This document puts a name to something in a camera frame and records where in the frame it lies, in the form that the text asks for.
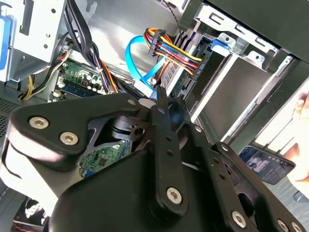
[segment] finger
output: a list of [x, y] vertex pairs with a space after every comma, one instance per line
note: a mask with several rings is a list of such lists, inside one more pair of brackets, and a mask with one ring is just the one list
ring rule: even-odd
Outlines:
[[309, 176], [303, 180], [291, 181], [291, 183], [309, 199]]
[[294, 144], [286, 153], [284, 156], [286, 159], [295, 162], [295, 160], [299, 157], [299, 149], [298, 144]]
[[294, 135], [297, 137], [299, 134], [298, 128], [299, 128], [299, 121], [300, 121], [300, 115], [302, 112], [302, 109], [304, 107], [305, 101], [303, 99], [299, 99], [296, 107], [294, 109], [293, 113], [293, 121], [292, 121], [292, 126], [294, 130]]
[[309, 119], [309, 95], [307, 96], [306, 101], [302, 105], [303, 106], [302, 106], [301, 113], [300, 113], [300, 120], [308, 120]]
[[295, 144], [286, 152], [285, 158], [296, 165], [296, 167], [288, 174], [290, 181], [302, 180], [309, 175], [309, 168], [300, 156], [298, 144]]

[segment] green circuit board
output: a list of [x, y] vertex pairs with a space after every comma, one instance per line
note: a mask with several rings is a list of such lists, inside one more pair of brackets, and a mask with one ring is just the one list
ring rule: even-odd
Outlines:
[[83, 156], [80, 161], [80, 175], [88, 177], [127, 156], [130, 150], [130, 143], [121, 141], [114, 146], [103, 147], [91, 152]]
[[78, 66], [76, 63], [67, 61], [64, 63], [64, 66], [65, 66], [64, 79], [76, 83], [78, 85], [80, 85], [82, 79], [87, 77], [89, 74], [92, 76], [92, 78], [100, 79], [99, 75]]
[[[95, 79], [99, 78], [97, 74], [80, 67], [77, 63], [66, 61], [61, 75], [61, 82], [65, 85], [61, 88], [57, 86], [55, 88], [55, 90], [60, 90], [62, 94], [61, 96], [52, 96], [51, 101], [70, 101], [70, 99], [96, 95], [97, 93], [89, 91], [82, 84], [84, 81], [91, 82], [91, 79], [86, 79], [89, 75]], [[120, 141], [114, 146], [102, 147], [81, 158], [79, 173], [82, 177], [88, 177], [127, 156], [130, 151], [131, 143], [129, 141]]]

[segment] screw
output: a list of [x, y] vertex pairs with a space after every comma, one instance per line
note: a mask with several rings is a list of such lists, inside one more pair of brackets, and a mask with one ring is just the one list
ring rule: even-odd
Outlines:
[[246, 220], [245, 218], [237, 211], [232, 212], [232, 218], [234, 222], [241, 228], [246, 228]]
[[166, 195], [168, 196], [168, 199], [174, 204], [180, 204], [183, 200], [180, 192], [173, 187], [168, 188], [168, 190], [166, 191]]
[[29, 124], [36, 129], [45, 129], [49, 126], [49, 122], [43, 117], [33, 117], [29, 120]]
[[286, 224], [281, 221], [280, 219], [278, 219], [278, 224], [280, 225], [280, 227], [285, 231], [285, 232], [289, 232], [288, 227], [286, 226]]
[[195, 126], [195, 130], [197, 130], [198, 132], [202, 132], [202, 129], [198, 126]]
[[65, 144], [65, 145], [75, 145], [78, 143], [78, 137], [76, 134], [72, 132], [63, 132], [60, 135], [60, 140]]
[[303, 232], [295, 222], [292, 222], [292, 226], [296, 232]]
[[228, 147], [225, 144], [222, 144], [221, 147], [224, 151], [228, 151]]
[[133, 101], [131, 99], [127, 100], [127, 102], [130, 103], [131, 105], [136, 105], [135, 101]]

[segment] yellow wire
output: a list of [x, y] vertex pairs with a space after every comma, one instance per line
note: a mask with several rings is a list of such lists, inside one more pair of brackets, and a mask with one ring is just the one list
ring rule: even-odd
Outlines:
[[24, 98], [24, 100], [30, 96], [31, 92], [32, 92], [32, 88], [33, 88], [33, 82], [32, 82], [32, 75], [30, 75], [29, 77], [29, 87], [28, 87], [28, 91], [27, 91], [27, 94]]
[[181, 63], [178, 63], [177, 61], [171, 59], [170, 57], [166, 56], [165, 54], [161, 53], [161, 52], [155, 52], [156, 54], [165, 57], [166, 59], [168, 59], [169, 61], [173, 62], [174, 64], [182, 67], [183, 69], [185, 69], [188, 73], [190, 73], [191, 75], [193, 75], [194, 73], [188, 69], [187, 67], [183, 66]]
[[[153, 36], [154, 36], [154, 34], [155, 34], [154, 30], [158, 30], [158, 28], [149, 28], [149, 29], [148, 29], [148, 31], [149, 31]], [[191, 59], [193, 59], [193, 60], [196, 60], [196, 61], [202, 61], [201, 58], [194, 57], [194, 56], [190, 55], [189, 53], [183, 51], [183, 50], [180, 49], [179, 47], [173, 45], [172, 43], [170, 43], [169, 41], [167, 41], [167, 39], [166, 39], [164, 36], [161, 36], [160, 38], [161, 38], [161, 39], [163, 40], [163, 42], [165, 42], [167, 45], [169, 45], [170, 47], [174, 48], [175, 50], [177, 50], [177, 51], [179, 51], [179, 52], [185, 54], [185, 55], [188, 56], [189, 58], [191, 58]]]
[[112, 75], [111, 75], [109, 69], [106, 67], [106, 65], [104, 64], [104, 62], [103, 62], [102, 60], [101, 60], [101, 63], [102, 63], [102, 65], [103, 65], [104, 69], [105, 69], [106, 72], [107, 72], [107, 75], [108, 75], [108, 77], [109, 77], [109, 80], [110, 80], [110, 82], [111, 82], [111, 85], [113, 86], [114, 91], [115, 91], [116, 93], [119, 93], [119, 90], [118, 90], [118, 88], [117, 88], [117, 85], [115, 84], [115, 82], [114, 82], [114, 80], [113, 80], [113, 78], [112, 78]]

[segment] phone screen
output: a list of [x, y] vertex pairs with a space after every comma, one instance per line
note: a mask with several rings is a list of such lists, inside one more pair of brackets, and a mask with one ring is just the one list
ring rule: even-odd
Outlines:
[[295, 167], [293, 162], [284, 157], [253, 146], [247, 146], [239, 157], [262, 181], [271, 185], [277, 184]]

